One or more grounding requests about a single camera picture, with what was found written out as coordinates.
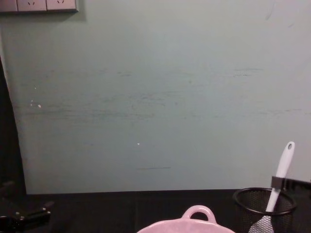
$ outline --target black object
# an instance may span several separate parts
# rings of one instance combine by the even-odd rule
[[[54,202],[47,202],[41,208],[27,212],[4,198],[9,196],[13,190],[14,182],[7,182],[0,188],[0,209],[4,212],[0,217],[0,232],[23,232],[49,222]]]
[[[296,192],[297,189],[310,191],[309,197],[311,198],[311,183],[287,178],[280,178],[273,176],[271,180],[271,187],[284,190]]]
[[[14,181],[15,196],[26,194],[13,107],[0,61],[0,184]]]
[[[280,192],[275,210],[266,212],[270,194],[269,188],[245,188],[234,193],[236,216],[239,216],[234,229],[236,232],[248,233],[251,226],[264,216],[271,216],[274,233],[291,232],[292,213],[296,208],[296,202],[284,192]]]

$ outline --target light blue wall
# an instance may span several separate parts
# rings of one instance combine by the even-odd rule
[[[311,1],[85,0],[1,17],[27,191],[311,178]]]

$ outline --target utensil handle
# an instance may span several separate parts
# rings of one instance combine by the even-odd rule
[[[198,213],[198,212],[205,214],[208,218],[208,222],[217,224],[215,215],[213,214],[213,212],[209,208],[203,205],[195,205],[193,207],[190,207],[181,218],[191,218],[193,214]]]
[[[282,153],[280,162],[278,163],[276,177],[284,178],[286,176],[288,168],[290,167],[290,164],[292,162],[294,150],[295,142],[289,142]],[[279,189],[272,189],[266,209],[267,212],[272,212],[274,210],[280,191],[281,190]]]

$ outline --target pot handle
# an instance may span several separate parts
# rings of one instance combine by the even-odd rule
[[[213,212],[203,205],[195,205],[193,207],[190,207],[181,218],[191,218],[194,213],[198,212],[205,214],[209,222],[217,224]]]

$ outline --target electrical outlet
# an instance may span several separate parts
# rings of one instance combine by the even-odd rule
[[[45,0],[17,0],[18,11],[46,11]]]
[[[17,11],[16,0],[0,0],[0,12],[14,12]]]
[[[47,0],[48,11],[77,11],[76,0]]]

